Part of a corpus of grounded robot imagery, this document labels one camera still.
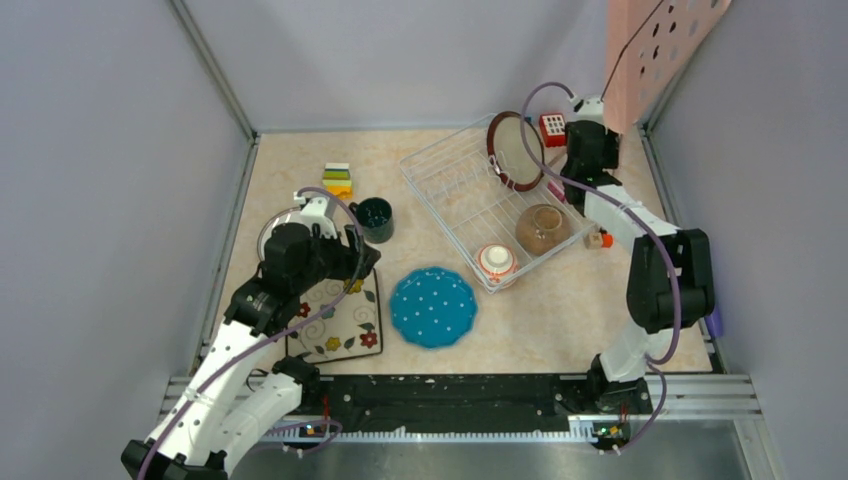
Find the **round white plate red lettering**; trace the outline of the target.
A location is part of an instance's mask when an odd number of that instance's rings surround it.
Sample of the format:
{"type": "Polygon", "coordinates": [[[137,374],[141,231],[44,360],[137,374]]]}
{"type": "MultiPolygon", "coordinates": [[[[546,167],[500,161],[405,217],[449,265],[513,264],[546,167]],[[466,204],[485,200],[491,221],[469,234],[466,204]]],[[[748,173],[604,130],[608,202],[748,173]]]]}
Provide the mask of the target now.
{"type": "Polygon", "coordinates": [[[265,260],[265,244],[271,239],[274,229],[287,223],[300,223],[300,211],[301,209],[299,207],[292,207],[283,210],[265,223],[260,231],[256,243],[256,253],[260,261],[265,260]]]}

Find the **dark green ceramic mug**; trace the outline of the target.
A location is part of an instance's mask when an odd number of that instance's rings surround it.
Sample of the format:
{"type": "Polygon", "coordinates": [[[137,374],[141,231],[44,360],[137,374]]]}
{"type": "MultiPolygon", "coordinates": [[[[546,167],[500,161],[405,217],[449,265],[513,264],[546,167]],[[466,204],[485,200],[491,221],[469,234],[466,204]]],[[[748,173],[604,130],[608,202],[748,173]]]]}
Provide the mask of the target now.
{"type": "Polygon", "coordinates": [[[352,202],[349,208],[361,225],[365,240],[372,244],[389,241],[395,231],[391,204],[380,197],[352,202]]]}

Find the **square floral ceramic plate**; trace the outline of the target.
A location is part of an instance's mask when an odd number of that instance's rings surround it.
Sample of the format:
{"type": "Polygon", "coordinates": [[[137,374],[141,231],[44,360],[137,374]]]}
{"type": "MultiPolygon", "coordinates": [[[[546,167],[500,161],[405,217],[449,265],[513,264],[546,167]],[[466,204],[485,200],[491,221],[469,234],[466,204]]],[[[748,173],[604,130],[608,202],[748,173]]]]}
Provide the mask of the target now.
{"type": "Polygon", "coordinates": [[[302,298],[297,323],[308,316],[321,316],[305,328],[286,337],[285,352],[311,364],[323,364],[383,352],[383,325],[377,272],[358,280],[335,307],[325,306],[346,287],[345,281],[325,280],[302,298]]]}

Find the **red-rimmed cream round plate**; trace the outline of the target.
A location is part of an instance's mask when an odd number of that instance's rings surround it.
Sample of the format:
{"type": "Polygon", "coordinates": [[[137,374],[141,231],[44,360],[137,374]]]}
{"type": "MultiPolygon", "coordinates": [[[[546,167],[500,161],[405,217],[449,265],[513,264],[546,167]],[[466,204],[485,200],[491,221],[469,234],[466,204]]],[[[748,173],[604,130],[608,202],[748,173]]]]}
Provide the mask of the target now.
{"type": "Polygon", "coordinates": [[[545,164],[544,147],[535,128],[518,112],[498,113],[489,123],[486,149],[494,174],[508,188],[517,192],[533,190],[544,174],[525,148],[521,132],[533,155],[545,164]]]}

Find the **brown speckled ceramic bowl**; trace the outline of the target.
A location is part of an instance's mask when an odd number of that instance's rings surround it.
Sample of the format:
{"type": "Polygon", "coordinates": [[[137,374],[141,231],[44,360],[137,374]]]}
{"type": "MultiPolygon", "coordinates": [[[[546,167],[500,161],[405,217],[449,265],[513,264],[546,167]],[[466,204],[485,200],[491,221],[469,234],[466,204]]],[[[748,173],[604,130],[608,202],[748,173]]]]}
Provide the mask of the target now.
{"type": "Polygon", "coordinates": [[[571,236],[571,225],[564,210],[550,204],[525,209],[518,218],[515,238],[527,253],[541,256],[571,236]]]}

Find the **orange patterned white bowl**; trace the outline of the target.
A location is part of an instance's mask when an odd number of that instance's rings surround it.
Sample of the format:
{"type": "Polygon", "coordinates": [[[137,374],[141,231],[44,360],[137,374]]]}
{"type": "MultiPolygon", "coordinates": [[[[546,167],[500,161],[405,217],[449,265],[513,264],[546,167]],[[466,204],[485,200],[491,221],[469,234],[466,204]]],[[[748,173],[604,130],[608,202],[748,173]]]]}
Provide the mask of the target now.
{"type": "Polygon", "coordinates": [[[491,243],[481,247],[475,259],[481,281],[503,284],[520,267],[514,252],[504,244],[491,243]]]}

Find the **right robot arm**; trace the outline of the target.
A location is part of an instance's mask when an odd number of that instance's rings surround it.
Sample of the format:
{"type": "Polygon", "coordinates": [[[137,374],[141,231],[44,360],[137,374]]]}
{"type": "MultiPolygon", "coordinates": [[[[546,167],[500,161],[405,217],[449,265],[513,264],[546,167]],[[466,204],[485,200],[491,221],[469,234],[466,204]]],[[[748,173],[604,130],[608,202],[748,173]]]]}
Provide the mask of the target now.
{"type": "Polygon", "coordinates": [[[567,124],[565,198],[631,255],[626,288],[630,324],[592,361],[586,397],[612,412],[636,391],[650,366],[676,353],[683,329],[715,307],[710,245],[700,229],[682,229],[635,200],[613,175],[620,136],[602,124],[567,124]]]}

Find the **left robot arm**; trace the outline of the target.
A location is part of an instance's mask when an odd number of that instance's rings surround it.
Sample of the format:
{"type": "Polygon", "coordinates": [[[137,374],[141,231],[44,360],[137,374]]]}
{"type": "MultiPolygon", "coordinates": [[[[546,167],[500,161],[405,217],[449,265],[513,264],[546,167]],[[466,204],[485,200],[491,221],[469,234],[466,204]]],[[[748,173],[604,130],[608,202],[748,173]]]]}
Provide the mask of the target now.
{"type": "Polygon", "coordinates": [[[245,380],[279,339],[318,319],[300,316],[302,296],[332,279],[353,283],[371,273],[379,251],[360,226],[347,239],[325,238],[318,227],[287,223],[264,244],[256,273],[231,298],[212,346],[166,418],[144,440],[132,440],[121,462],[133,479],[226,479],[284,415],[308,413],[320,386],[302,361],[267,376],[235,405],[245,380]]]}

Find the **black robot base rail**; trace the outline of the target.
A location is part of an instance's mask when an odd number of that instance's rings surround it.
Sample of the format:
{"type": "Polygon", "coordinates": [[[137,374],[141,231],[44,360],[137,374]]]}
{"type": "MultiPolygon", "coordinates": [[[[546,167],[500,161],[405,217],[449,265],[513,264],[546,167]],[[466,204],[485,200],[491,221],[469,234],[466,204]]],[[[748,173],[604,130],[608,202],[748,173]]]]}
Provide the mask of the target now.
{"type": "Polygon", "coordinates": [[[330,375],[304,389],[296,414],[334,414],[380,406],[561,407],[575,414],[648,414],[644,380],[592,386],[584,374],[330,375]]]}

